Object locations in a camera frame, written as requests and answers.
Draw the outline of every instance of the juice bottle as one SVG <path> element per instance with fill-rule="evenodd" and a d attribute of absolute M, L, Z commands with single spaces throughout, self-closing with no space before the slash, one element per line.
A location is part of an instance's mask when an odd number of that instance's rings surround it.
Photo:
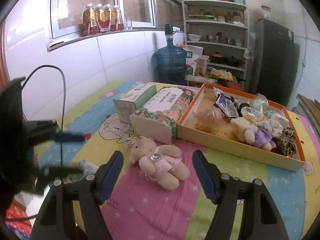
<path fill-rule="evenodd" d="M 104 9 L 104 14 L 106 15 L 106 20 L 107 20 L 107 28 L 108 28 L 108 32 L 110 31 L 110 25 L 111 25 L 111 11 L 112 11 L 112 6 L 111 4 L 105 4 L 103 6 Z"/>
<path fill-rule="evenodd" d="M 111 12 L 111 31 L 122 31 L 124 29 L 121 10 L 119 9 L 119 5 L 115 5 Z"/>
<path fill-rule="evenodd" d="M 107 18 L 102 6 L 102 3 L 98 3 L 94 9 L 97 16 L 97 24 L 100 32 L 107 32 L 109 30 Z"/>
<path fill-rule="evenodd" d="M 84 35 L 99 33 L 97 16 L 92 3 L 88 3 L 83 11 Z"/>

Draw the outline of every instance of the pink fabric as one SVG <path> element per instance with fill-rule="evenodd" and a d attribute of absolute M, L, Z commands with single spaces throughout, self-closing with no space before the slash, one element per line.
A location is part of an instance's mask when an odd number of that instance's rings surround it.
<path fill-rule="evenodd" d="M 314 134 L 314 132 L 312 132 L 312 130 L 310 129 L 310 123 L 309 121 L 303 117 L 302 115 L 297 114 L 298 118 L 300 119 L 300 121 L 302 122 L 304 128 L 306 129 L 309 137 L 311 138 L 312 142 L 313 142 L 313 146 L 317 152 L 318 155 L 318 159 L 320 161 L 320 144 L 319 141 L 316 137 L 316 135 Z"/>
<path fill-rule="evenodd" d="M 155 153 L 158 153 L 159 146 L 156 148 Z M 161 155 L 161 159 L 153 162 L 154 167 L 156 168 L 155 174 L 152 176 L 148 176 L 151 180 L 159 180 L 161 179 L 162 175 L 169 171 L 169 170 L 174 170 L 179 163 L 181 162 L 181 158 L 174 158 L 168 155 Z"/>
<path fill-rule="evenodd" d="M 147 180 L 139 165 L 129 165 L 102 208 L 114 240 L 184 239 L 201 188 L 192 166 L 192 154 L 195 150 L 206 153 L 206 149 L 182 139 L 175 145 L 190 169 L 189 178 L 168 191 Z"/>

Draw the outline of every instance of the colorful quilt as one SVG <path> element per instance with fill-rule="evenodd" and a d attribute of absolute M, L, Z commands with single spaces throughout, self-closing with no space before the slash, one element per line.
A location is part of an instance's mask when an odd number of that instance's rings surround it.
<path fill-rule="evenodd" d="M 157 90 L 164 86 L 152 84 Z M 106 163 L 115 150 L 124 154 L 124 167 L 117 185 L 102 207 L 114 240 L 204 239 L 216 206 L 205 198 L 192 168 L 191 154 L 195 149 L 201 149 L 221 172 L 243 181 L 262 179 L 280 211 L 289 239 L 299 240 L 304 236 L 320 210 L 320 144 L 304 117 L 289 112 L 306 158 L 303 169 L 291 172 L 179 139 L 175 144 L 182 151 L 183 162 L 190 168 L 190 177 L 175 191 L 169 192 L 146 180 L 138 166 L 129 164 L 125 141 L 134 136 L 134 131 L 130 124 L 120 122 L 112 100 L 136 85 L 136 82 L 109 83 L 65 116 L 65 130 L 82 132 L 87 139 L 82 144 L 63 145 L 65 164 L 85 159 L 99 166 Z M 40 166 L 60 163 L 59 144 L 42 144 L 35 152 Z M 79 205 L 75 203 L 74 208 L 76 222 L 84 229 Z M 237 239 L 242 208 L 243 202 L 239 200 L 231 239 Z"/>

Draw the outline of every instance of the shelf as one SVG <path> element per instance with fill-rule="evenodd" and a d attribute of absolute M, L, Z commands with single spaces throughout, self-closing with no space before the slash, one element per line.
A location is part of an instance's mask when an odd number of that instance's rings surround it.
<path fill-rule="evenodd" d="M 225 2 L 219 0 L 184 0 L 187 6 L 216 6 L 221 8 L 228 8 L 238 11 L 244 11 L 247 9 L 246 5 L 234 2 Z"/>
<path fill-rule="evenodd" d="M 225 46 L 225 47 L 230 47 L 230 48 L 243 49 L 243 50 L 245 50 L 245 48 L 243 48 L 243 47 L 234 46 L 234 45 L 229 45 L 229 44 L 224 44 L 224 43 L 215 43 L 215 42 L 207 42 L 207 41 L 187 41 L 187 43 L 211 44 L 211 45 Z"/>
<path fill-rule="evenodd" d="M 236 25 L 233 23 L 226 23 L 226 22 L 218 22 L 218 21 L 206 21 L 206 20 L 186 20 L 186 23 L 189 24 L 209 24 L 209 25 L 221 25 L 221 27 L 225 26 L 225 27 L 230 27 L 230 28 L 236 28 L 236 29 L 242 29 L 242 30 L 247 30 L 248 27 L 247 26 L 240 26 L 240 25 Z"/>
<path fill-rule="evenodd" d="M 223 68 L 231 68 L 231 69 L 235 69 L 235 70 L 239 70 L 239 71 L 245 71 L 245 69 L 243 69 L 243 68 L 240 68 L 240 67 L 232 67 L 232 66 L 225 65 L 225 64 L 217 64 L 217 63 L 208 62 L 208 65 L 216 66 L 216 67 L 223 67 Z"/>

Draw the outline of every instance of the screw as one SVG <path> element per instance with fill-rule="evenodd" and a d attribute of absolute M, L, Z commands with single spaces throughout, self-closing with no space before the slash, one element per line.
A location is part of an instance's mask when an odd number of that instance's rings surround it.
<path fill-rule="evenodd" d="M 258 186 L 261 186 L 262 185 L 262 180 L 261 179 L 255 179 L 254 180 L 254 183 Z"/>
<path fill-rule="evenodd" d="M 55 186 L 61 185 L 61 180 L 57 179 L 57 180 L 53 183 L 53 185 L 55 185 Z"/>
<path fill-rule="evenodd" d="M 89 174 L 85 177 L 87 180 L 94 180 L 94 174 Z"/>
<path fill-rule="evenodd" d="M 230 179 L 230 175 L 226 174 L 226 173 L 222 173 L 221 174 L 221 179 L 228 180 L 228 179 Z"/>

